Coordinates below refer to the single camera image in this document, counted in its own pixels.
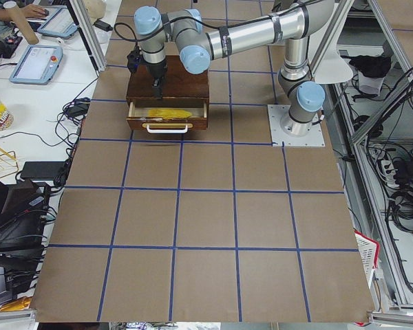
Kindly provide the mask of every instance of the tablet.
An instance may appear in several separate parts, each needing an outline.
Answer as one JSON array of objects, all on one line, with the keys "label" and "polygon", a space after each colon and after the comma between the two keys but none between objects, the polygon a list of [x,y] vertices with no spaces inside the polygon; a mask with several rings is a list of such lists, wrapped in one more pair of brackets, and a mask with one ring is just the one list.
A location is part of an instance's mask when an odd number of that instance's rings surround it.
[{"label": "tablet", "polygon": [[52,79],[63,57],[59,46],[29,45],[11,73],[15,84],[46,85]]},{"label": "tablet", "polygon": [[37,32],[46,36],[55,36],[62,39],[68,39],[73,36],[77,28],[67,7],[62,5],[49,8],[49,11],[49,17],[46,22],[37,29]]}]

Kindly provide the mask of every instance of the person's hand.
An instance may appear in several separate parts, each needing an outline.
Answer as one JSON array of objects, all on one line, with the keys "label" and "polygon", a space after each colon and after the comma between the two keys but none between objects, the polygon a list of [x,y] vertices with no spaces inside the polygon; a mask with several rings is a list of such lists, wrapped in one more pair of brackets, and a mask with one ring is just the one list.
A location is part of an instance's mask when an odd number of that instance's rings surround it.
[{"label": "person's hand", "polygon": [[43,19],[46,17],[44,8],[39,5],[34,5],[33,3],[23,7],[21,11],[27,19]]}]

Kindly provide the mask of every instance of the cardboard tube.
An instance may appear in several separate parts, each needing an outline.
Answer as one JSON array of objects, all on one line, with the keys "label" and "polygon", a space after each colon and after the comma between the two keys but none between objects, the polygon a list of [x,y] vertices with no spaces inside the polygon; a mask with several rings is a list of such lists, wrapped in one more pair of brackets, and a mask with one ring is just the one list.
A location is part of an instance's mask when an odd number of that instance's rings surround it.
[{"label": "cardboard tube", "polygon": [[26,41],[30,45],[39,43],[39,39],[36,37],[34,30],[30,27],[20,8],[17,6],[17,3],[15,1],[8,1],[3,4],[3,7],[25,37]]}]

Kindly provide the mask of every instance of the drawer handle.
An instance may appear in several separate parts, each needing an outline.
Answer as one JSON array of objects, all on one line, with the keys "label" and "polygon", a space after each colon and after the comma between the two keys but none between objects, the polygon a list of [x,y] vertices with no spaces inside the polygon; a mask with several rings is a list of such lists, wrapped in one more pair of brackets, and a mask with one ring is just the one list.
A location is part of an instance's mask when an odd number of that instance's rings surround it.
[{"label": "drawer handle", "polygon": [[162,134],[162,133],[170,133],[170,134],[180,134],[188,132],[188,125],[185,125],[183,129],[150,129],[150,125],[147,125],[147,132],[152,134]]}]

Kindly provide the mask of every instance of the person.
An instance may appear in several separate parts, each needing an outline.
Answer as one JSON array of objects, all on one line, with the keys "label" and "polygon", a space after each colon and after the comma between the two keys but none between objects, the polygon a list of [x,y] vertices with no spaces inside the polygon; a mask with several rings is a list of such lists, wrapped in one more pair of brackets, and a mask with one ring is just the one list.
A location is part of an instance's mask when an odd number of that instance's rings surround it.
[{"label": "person", "polygon": [[[0,37],[4,38],[12,33],[12,27],[10,25],[11,18],[3,8],[3,4],[9,0],[0,0]],[[46,17],[45,10],[39,5],[30,3],[22,7],[24,17],[27,19],[42,19]]]}]

